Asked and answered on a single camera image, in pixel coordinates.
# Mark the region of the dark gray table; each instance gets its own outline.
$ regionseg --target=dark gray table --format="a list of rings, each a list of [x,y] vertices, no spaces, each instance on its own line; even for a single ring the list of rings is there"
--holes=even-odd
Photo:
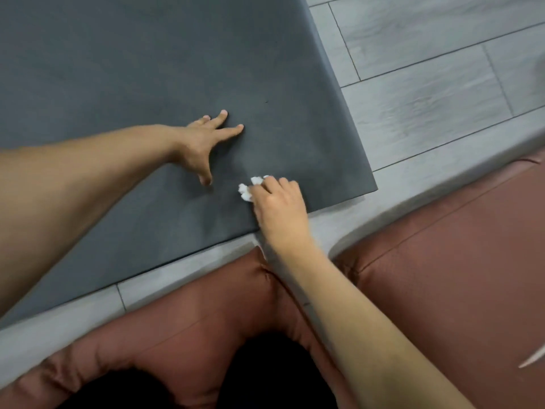
[[[1,325],[256,230],[251,176],[299,181],[310,211],[376,189],[305,0],[2,0],[0,63],[4,148],[222,108],[246,125],[212,189],[161,168]]]

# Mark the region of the white tissue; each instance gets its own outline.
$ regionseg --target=white tissue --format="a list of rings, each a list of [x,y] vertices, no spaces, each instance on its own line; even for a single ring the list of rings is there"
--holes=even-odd
[[[267,178],[268,176],[269,175],[265,175],[263,178],[262,177],[251,177],[250,181],[252,182],[252,185],[261,185],[263,183],[263,179]],[[239,185],[239,194],[240,194],[240,197],[243,200],[245,200],[247,202],[252,202],[252,194],[248,190],[247,185],[244,185],[244,184]]]

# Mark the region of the red leather cushion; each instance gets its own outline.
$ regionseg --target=red leather cushion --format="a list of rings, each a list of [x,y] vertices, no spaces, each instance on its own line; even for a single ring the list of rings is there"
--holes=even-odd
[[[361,240],[337,266],[477,408],[545,407],[544,151]]]
[[[259,248],[51,355],[0,391],[0,407],[55,408],[92,379],[128,367],[159,378],[179,405],[214,407],[236,350],[249,337],[270,330],[309,350],[339,408],[357,407]]]

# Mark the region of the black pants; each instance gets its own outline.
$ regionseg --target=black pants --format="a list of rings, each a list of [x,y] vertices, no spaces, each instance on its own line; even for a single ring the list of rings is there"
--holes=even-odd
[[[111,372],[58,409],[177,407],[165,386],[136,370]],[[310,354],[279,333],[249,340],[235,354],[220,389],[218,409],[336,408],[337,403]]]

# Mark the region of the tile floor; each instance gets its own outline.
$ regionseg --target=tile floor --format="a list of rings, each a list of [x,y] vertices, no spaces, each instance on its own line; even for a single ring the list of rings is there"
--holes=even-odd
[[[307,2],[379,187],[311,215],[330,256],[545,145],[545,0]],[[257,244],[246,235],[1,330],[0,385]]]

